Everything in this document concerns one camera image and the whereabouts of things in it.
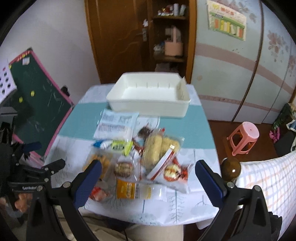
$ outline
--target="metal bolt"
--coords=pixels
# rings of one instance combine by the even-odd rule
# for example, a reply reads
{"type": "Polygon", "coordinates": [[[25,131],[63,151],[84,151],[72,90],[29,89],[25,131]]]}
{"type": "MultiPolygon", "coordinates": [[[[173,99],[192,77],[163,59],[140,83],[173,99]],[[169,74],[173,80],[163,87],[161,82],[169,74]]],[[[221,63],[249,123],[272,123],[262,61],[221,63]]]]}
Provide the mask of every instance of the metal bolt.
{"type": "Polygon", "coordinates": [[[234,188],[234,184],[233,184],[232,182],[228,182],[228,183],[227,183],[227,187],[229,187],[229,188],[234,188]]]}
{"type": "Polygon", "coordinates": [[[68,188],[68,187],[70,187],[71,186],[71,182],[65,182],[64,184],[63,184],[63,187],[64,188],[68,188]]]}
{"type": "Polygon", "coordinates": [[[36,188],[36,190],[37,190],[38,192],[40,192],[42,189],[43,189],[42,186],[38,186],[38,187],[36,188]]]}
{"type": "Polygon", "coordinates": [[[259,187],[259,186],[255,186],[255,190],[257,191],[257,192],[260,192],[261,191],[261,187],[259,187]]]}

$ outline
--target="table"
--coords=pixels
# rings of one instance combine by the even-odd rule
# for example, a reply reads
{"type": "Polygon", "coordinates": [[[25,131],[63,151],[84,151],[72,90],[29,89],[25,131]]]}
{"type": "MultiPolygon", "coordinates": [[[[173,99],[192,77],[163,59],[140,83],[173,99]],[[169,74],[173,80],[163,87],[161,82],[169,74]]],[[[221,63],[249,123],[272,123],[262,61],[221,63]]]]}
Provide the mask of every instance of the table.
{"type": "MultiPolygon", "coordinates": [[[[66,120],[56,137],[45,165],[60,158],[66,161],[63,170],[52,176],[52,186],[61,186],[72,181],[87,161],[93,134],[100,120],[100,114],[108,106],[106,96],[113,87],[97,85],[91,87],[66,120]]],[[[185,138],[178,158],[203,159],[216,173],[221,174],[217,152],[205,113],[192,85],[187,85],[191,102],[183,119],[160,118],[160,127],[166,133],[185,138]]],[[[155,200],[127,200],[108,198],[103,202],[88,199],[85,209],[97,214],[155,226],[170,226],[197,223],[199,228],[210,224],[218,212],[212,206],[194,171],[188,180],[190,193],[182,194],[168,189],[167,202],[155,200]]]]}

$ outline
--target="white storage container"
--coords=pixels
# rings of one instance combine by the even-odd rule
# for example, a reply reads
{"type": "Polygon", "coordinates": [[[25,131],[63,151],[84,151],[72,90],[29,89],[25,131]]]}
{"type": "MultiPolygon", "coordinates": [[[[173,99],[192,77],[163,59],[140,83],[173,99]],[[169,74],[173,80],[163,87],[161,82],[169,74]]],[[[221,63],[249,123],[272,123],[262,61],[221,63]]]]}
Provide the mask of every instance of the white storage container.
{"type": "Polygon", "coordinates": [[[176,73],[124,73],[107,95],[112,110],[140,115],[184,117],[190,97],[176,73]]]}

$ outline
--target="checkered bedsheet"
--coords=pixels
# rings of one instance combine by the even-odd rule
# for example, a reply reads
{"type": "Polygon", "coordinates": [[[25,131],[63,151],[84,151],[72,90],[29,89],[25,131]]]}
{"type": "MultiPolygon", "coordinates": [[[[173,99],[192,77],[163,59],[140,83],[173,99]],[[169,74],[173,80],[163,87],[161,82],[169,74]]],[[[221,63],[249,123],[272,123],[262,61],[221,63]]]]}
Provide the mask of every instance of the checkered bedsheet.
{"type": "Polygon", "coordinates": [[[296,214],[296,151],[267,161],[240,164],[242,171],[236,186],[262,188],[268,211],[283,217],[281,237],[296,214]]]}

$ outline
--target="reddish brown floor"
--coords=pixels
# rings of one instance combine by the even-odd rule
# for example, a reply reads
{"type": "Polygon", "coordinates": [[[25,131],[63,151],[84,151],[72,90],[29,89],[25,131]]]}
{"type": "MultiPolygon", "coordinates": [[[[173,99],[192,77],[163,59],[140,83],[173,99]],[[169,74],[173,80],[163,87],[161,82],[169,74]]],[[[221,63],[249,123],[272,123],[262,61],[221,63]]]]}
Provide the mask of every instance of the reddish brown floor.
{"type": "MultiPolygon", "coordinates": [[[[220,163],[222,160],[227,157],[226,149],[224,143],[227,143],[225,140],[235,129],[240,125],[236,122],[226,122],[226,121],[209,121],[212,134],[214,137],[218,158],[220,163]]],[[[245,155],[236,155],[235,158],[238,161],[263,161],[269,160],[277,157],[276,151],[274,149],[274,144],[269,138],[269,132],[271,130],[270,124],[260,124],[256,125],[260,136],[250,150],[248,154],[245,155]]],[[[185,226],[184,241],[196,241],[204,232],[205,229],[199,230],[195,223],[188,224],[185,226]]]]}

